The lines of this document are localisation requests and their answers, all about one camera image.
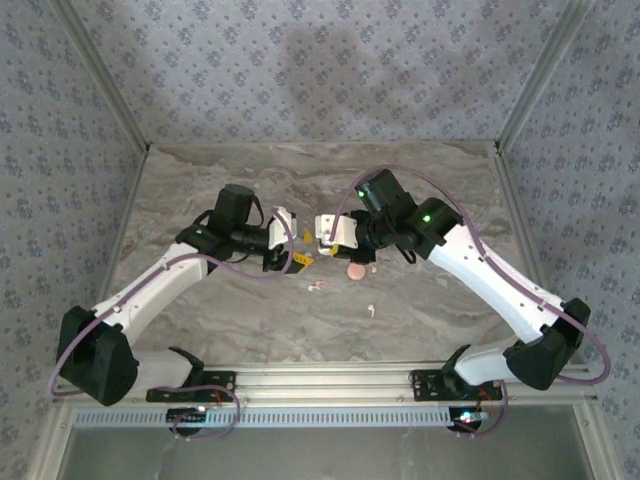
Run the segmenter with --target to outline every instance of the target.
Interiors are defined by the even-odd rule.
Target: small pink object
[[[367,269],[364,265],[358,265],[357,263],[350,263],[347,267],[347,275],[351,280],[362,280],[367,274]]]

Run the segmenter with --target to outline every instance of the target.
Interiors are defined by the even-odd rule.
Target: small white object
[[[280,216],[287,223],[287,227],[291,231],[291,236],[296,238],[298,236],[298,221],[293,217],[291,213],[284,207],[276,207]],[[284,231],[284,226],[280,223],[280,220],[275,218],[269,225],[269,250],[273,250],[278,245],[284,245],[289,241],[287,234]]]
[[[331,237],[331,227],[333,227],[333,221],[335,215],[318,215],[316,216],[316,238],[320,240],[322,244],[318,247],[318,251],[322,255],[328,255],[331,249],[326,247],[332,247],[333,245],[342,245],[349,248],[358,248],[358,241],[356,240],[356,222],[353,218],[341,215],[338,219],[338,228],[336,229],[336,236],[333,241],[329,240]]]

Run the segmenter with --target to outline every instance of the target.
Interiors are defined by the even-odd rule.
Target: white ventilated panel
[[[77,428],[166,427],[164,408],[80,409]],[[223,427],[235,415],[233,408],[207,412],[203,423],[190,426]],[[237,428],[323,427],[436,427],[452,425],[449,409],[443,407],[385,408],[247,408]]]

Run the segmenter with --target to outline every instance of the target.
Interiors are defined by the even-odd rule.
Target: black joint housing
[[[393,173],[386,168],[358,185],[356,191],[371,214],[398,202],[413,203],[411,195],[404,191]]]
[[[266,255],[269,252],[269,228],[245,225],[231,232],[234,250],[248,255]]]
[[[430,197],[418,206],[407,223],[418,231],[421,242],[414,250],[426,260],[436,246],[446,243],[444,236],[462,224],[462,217],[439,198]]]
[[[189,225],[176,235],[176,243],[191,245],[198,250],[198,253],[209,255],[220,261],[231,258],[234,251],[233,244],[228,238],[197,223]],[[207,262],[207,274],[215,270],[216,267],[214,263]]]
[[[591,309],[580,299],[564,304],[564,312],[586,326]],[[542,337],[530,343],[516,342],[504,351],[509,370],[525,385],[547,390],[582,343],[583,334],[558,318]]]
[[[95,314],[79,306],[65,314],[57,359],[93,320]],[[120,401],[133,386],[138,376],[138,361],[121,329],[100,323],[75,348],[62,366],[60,376],[108,407]]]
[[[245,225],[249,220],[255,195],[250,188],[228,183],[218,194],[214,212],[216,216],[224,218],[231,228]],[[214,219],[209,217],[209,224],[212,221]]]

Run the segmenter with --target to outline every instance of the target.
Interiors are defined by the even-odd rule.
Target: black mounting bracket
[[[231,371],[203,371],[198,377],[197,383],[185,385],[199,387],[205,385],[218,385],[235,393],[236,372]],[[198,392],[173,393],[164,390],[152,389],[147,391],[146,401],[149,403],[233,403],[233,399],[224,392],[217,390],[201,390]]]
[[[480,402],[502,400],[499,384],[486,382],[477,387],[470,386],[464,391],[454,391],[445,384],[442,370],[413,370],[409,374],[413,399],[416,402]]]

